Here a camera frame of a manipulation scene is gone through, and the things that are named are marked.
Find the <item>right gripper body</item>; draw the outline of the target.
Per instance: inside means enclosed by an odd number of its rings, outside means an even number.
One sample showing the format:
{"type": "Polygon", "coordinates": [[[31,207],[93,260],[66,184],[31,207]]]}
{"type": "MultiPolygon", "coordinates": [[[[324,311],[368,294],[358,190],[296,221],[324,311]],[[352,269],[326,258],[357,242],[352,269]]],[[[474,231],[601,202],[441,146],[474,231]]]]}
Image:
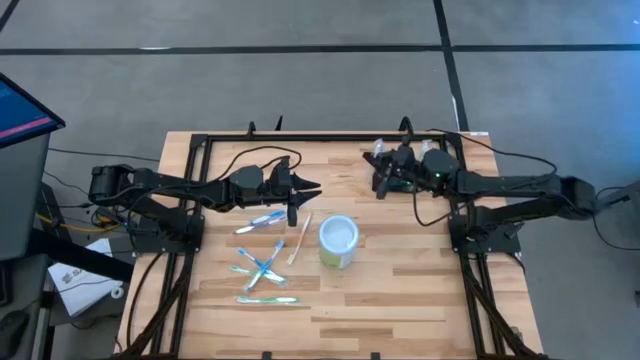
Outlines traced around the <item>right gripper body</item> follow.
{"type": "MultiPolygon", "coordinates": [[[[408,145],[401,145],[394,151],[394,172],[390,175],[375,172],[375,193],[378,200],[384,200],[389,192],[420,192],[414,180],[416,175],[414,151],[408,145]]],[[[382,145],[375,149],[375,153],[380,152],[385,152],[382,145]]]]}

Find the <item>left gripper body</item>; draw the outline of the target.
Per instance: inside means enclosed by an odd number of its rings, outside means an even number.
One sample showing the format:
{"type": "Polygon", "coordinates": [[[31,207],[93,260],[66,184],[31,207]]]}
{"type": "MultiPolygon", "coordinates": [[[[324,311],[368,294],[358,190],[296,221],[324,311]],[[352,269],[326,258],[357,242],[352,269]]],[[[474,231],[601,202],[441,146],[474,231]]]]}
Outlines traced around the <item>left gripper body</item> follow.
{"type": "Polygon", "coordinates": [[[287,222],[289,227],[295,227],[298,222],[294,185],[294,173],[290,171],[273,171],[271,173],[272,193],[284,198],[287,206],[287,222]]]}

